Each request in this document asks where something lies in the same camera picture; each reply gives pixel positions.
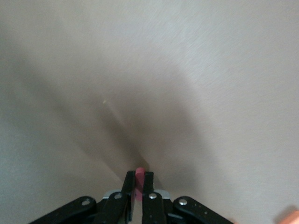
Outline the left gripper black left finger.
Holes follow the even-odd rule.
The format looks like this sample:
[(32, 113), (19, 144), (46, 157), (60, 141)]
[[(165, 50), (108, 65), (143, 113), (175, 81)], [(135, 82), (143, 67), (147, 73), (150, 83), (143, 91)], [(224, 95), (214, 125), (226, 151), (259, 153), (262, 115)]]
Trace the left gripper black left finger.
[(79, 197), (32, 221), (33, 224), (127, 224), (132, 221), (135, 172), (128, 171), (120, 190), (109, 192), (97, 202)]

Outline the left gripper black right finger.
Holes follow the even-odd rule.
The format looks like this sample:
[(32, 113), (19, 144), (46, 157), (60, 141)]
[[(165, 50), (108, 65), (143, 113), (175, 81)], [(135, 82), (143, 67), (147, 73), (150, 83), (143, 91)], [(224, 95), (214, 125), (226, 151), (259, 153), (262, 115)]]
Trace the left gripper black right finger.
[(145, 172), (143, 224), (230, 224), (231, 221), (188, 196), (172, 201), (154, 189), (154, 173)]

